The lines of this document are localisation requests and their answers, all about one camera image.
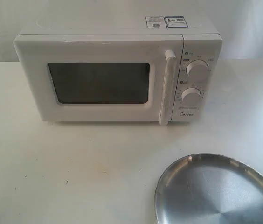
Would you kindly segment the white microwave door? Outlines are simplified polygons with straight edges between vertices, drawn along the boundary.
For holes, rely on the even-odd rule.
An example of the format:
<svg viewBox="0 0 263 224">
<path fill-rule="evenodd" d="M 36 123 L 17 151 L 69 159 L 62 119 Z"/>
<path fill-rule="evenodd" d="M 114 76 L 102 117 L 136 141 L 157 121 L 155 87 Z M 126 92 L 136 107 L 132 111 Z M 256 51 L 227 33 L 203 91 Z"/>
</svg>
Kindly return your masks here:
<svg viewBox="0 0 263 224">
<path fill-rule="evenodd" d="M 181 35 L 19 35 L 14 46 L 41 119 L 172 119 Z"/>
</svg>

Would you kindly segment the white microwave oven body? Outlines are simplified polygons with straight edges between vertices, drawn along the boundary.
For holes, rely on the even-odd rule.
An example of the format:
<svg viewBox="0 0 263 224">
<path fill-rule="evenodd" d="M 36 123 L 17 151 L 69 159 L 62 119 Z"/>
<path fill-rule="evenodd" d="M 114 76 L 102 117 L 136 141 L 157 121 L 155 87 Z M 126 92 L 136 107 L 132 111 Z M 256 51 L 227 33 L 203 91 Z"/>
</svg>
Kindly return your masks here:
<svg viewBox="0 0 263 224">
<path fill-rule="evenodd" d="M 172 119 L 170 122 L 191 122 L 199 117 L 203 107 L 208 83 L 221 51 L 222 39 L 215 28 L 205 19 L 193 26 L 185 18 L 187 28 L 147 28 L 145 18 L 122 18 L 107 21 L 105 17 L 91 17 L 82 27 L 78 23 L 73 28 L 65 22 L 49 20 L 48 29 L 26 29 L 19 35 L 181 35 L 184 40 L 180 68 L 176 80 Z M 203 60 L 208 64 L 210 74 L 204 82 L 191 82 L 186 73 L 189 63 Z M 201 92 L 201 100 L 196 105 L 182 103 L 181 94 L 187 88 Z"/>
</svg>

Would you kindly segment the lower white control knob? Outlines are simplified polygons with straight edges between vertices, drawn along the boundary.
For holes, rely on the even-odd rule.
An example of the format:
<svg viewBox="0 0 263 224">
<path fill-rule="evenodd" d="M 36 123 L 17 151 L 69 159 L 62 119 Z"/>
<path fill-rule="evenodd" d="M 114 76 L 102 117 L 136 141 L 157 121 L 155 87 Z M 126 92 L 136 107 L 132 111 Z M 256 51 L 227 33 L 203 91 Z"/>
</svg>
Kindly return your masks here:
<svg viewBox="0 0 263 224">
<path fill-rule="evenodd" d="M 196 105 L 201 100 L 201 92 L 196 88 L 187 88 L 181 94 L 182 103 Z"/>
</svg>

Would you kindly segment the white control knob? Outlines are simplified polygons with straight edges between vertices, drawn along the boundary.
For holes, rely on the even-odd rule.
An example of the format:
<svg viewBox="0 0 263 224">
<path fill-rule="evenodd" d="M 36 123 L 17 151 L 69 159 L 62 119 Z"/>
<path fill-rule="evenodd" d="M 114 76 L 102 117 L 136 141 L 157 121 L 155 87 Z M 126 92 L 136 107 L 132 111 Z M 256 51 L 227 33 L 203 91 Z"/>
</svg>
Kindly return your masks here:
<svg viewBox="0 0 263 224">
<path fill-rule="evenodd" d="M 205 61 L 195 60 L 188 64 L 186 73 L 191 82 L 204 82 L 207 80 L 210 71 Z"/>
<path fill-rule="evenodd" d="M 201 100 L 201 92 L 196 88 L 187 88 L 181 94 L 182 103 L 196 105 Z"/>
</svg>

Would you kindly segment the upper white control knob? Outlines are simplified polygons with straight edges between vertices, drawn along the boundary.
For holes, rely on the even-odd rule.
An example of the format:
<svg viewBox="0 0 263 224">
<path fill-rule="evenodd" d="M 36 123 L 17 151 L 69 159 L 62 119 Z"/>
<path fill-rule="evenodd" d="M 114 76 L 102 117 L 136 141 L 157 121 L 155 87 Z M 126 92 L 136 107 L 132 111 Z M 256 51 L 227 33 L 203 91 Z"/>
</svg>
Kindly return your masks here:
<svg viewBox="0 0 263 224">
<path fill-rule="evenodd" d="M 207 80 L 210 71 L 205 61 L 195 60 L 188 64 L 186 73 L 191 82 L 204 82 Z"/>
</svg>

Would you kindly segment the white label sticker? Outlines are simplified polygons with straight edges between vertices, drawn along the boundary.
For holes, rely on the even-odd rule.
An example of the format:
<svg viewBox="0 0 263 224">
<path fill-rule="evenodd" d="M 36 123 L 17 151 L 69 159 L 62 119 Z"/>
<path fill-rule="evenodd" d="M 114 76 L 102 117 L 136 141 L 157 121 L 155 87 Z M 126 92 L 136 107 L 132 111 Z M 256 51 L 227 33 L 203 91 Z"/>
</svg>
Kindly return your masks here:
<svg viewBox="0 0 263 224">
<path fill-rule="evenodd" d="M 147 28 L 167 28 L 165 18 L 163 16 L 146 16 Z"/>
</svg>

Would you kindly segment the blue energy label sticker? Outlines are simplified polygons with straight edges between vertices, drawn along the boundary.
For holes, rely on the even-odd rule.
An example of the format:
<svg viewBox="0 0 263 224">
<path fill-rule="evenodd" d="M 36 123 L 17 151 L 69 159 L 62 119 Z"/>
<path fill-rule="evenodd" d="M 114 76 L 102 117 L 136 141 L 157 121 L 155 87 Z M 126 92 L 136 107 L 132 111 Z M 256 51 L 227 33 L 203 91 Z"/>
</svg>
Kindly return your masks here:
<svg viewBox="0 0 263 224">
<path fill-rule="evenodd" d="M 165 16 L 166 26 L 168 28 L 187 28 L 187 22 L 184 16 Z"/>
</svg>

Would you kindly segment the round stainless steel plate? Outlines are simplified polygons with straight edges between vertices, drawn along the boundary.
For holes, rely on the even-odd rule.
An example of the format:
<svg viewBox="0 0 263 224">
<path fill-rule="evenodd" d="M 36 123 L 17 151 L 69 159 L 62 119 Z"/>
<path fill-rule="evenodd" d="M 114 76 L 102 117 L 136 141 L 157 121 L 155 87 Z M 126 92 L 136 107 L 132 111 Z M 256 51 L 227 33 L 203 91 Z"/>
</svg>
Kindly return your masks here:
<svg viewBox="0 0 263 224">
<path fill-rule="evenodd" d="M 170 164 L 154 195 L 159 224 L 263 224 L 263 176 L 219 154 Z"/>
</svg>

